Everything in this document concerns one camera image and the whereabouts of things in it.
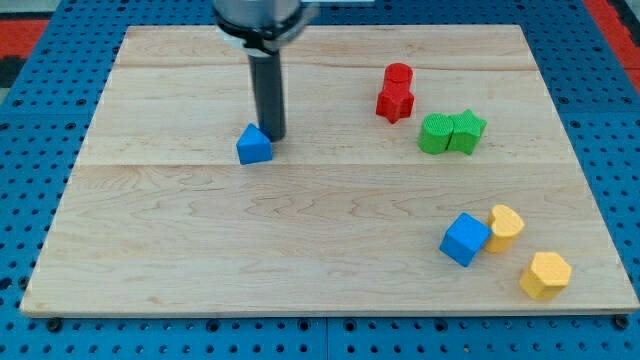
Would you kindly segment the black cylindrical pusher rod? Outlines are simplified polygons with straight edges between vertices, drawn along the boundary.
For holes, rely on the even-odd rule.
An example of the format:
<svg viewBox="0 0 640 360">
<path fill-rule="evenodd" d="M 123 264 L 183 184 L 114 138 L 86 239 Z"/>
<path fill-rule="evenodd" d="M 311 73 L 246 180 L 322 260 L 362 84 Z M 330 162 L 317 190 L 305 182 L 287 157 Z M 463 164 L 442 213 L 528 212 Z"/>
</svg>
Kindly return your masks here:
<svg viewBox="0 0 640 360">
<path fill-rule="evenodd" d="M 249 66 L 259 129 L 271 142 L 278 142 L 286 135 L 280 54 L 250 56 Z"/>
</svg>

